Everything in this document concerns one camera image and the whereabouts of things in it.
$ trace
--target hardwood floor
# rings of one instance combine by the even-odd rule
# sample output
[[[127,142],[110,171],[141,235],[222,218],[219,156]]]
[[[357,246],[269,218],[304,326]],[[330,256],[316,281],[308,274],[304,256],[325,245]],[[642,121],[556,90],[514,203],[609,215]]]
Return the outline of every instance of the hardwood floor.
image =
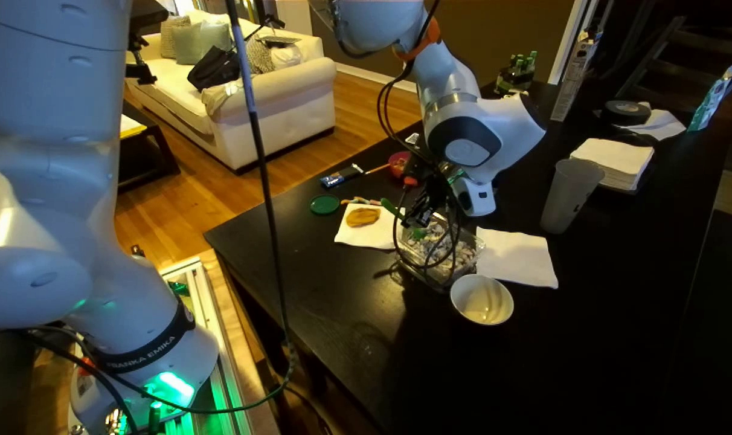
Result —
[[[334,93],[337,129],[269,162],[274,196],[388,139],[374,112],[380,86],[342,73]],[[390,102],[395,129],[419,121],[419,105],[411,93],[395,90]],[[260,205],[263,198],[256,168],[237,174],[163,121],[161,129],[181,174],[122,194],[116,238],[127,249],[132,245],[142,246],[147,258],[165,269],[209,249],[205,231]]]

